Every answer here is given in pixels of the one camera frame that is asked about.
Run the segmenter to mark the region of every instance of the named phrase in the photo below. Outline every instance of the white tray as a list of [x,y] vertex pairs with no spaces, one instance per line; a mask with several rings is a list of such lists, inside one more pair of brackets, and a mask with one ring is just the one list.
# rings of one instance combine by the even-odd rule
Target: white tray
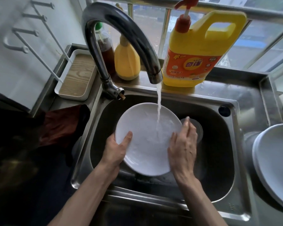
[[[86,54],[86,55],[90,55],[91,56],[91,54],[90,54],[90,52],[88,50],[77,49],[77,50],[74,50],[73,53],[71,54],[70,60],[73,62],[75,60],[75,57],[78,54]],[[62,73],[62,75],[60,77],[63,81],[64,81],[66,75],[68,74],[68,71],[70,70],[71,65],[72,65],[71,62],[68,62],[66,64],[66,67],[64,68],[63,73]],[[90,90],[91,90],[94,78],[96,76],[96,73],[97,73],[97,66],[95,65],[94,70],[93,70],[93,72],[92,72],[92,74],[90,76],[90,79],[88,81],[86,90],[85,90],[84,94],[81,95],[81,96],[60,94],[59,91],[60,91],[60,89],[62,87],[62,83],[61,82],[57,83],[57,85],[55,87],[55,93],[57,95],[59,95],[61,98],[72,99],[72,100],[77,100],[77,101],[85,101],[88,98],[88,96],[89,96],[89,93],[90,93]]]

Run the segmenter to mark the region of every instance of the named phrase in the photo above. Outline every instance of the product label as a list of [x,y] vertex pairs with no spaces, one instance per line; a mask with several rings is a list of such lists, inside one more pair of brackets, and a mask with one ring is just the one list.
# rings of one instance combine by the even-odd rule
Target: product label
[[177,54],[168,48],[162,72],[168,78],[202,80],[213,69],[220,58],[221,56]]

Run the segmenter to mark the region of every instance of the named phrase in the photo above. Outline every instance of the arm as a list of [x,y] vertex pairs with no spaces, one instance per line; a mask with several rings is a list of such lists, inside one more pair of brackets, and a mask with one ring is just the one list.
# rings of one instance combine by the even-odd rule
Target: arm
[[114,133],[107,139],[99,164],[48,226],[88,226],[90,224],[108,186],[117,177],[119,164],[125,157],[126,148],[131,139],[132,132],[128,132],[119,145],[115,142]]
[[171,171],[197,225],[227,226],[194,176],[197,133],[189,117],[179,134],[173,133],[168,148]]

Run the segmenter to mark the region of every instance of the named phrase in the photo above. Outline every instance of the glass bottle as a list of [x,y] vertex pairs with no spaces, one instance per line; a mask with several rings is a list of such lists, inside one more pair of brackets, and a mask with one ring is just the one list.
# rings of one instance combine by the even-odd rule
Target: glass bottle
[[112,46],[112,40],[108,32],[106,32],[103,29],[103,25],[101,22],[98,22],[95,25],[95,37],[100,47],[102,57],[104,59],[108,73],[114,74],[115,64],[114,64],[114,50]]

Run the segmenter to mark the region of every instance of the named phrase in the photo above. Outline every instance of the yellow circle logo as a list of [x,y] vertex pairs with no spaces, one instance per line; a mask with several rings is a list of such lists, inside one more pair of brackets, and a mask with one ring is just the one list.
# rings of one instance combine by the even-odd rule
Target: yellow circle logo
[[199,68],[202,64],[202,59],[198,58],[198,57],[194,57],[194,58],[190,58],[188,60],[186,60],[183,64],[183,67],[186,70],[195,70],[197,68]]

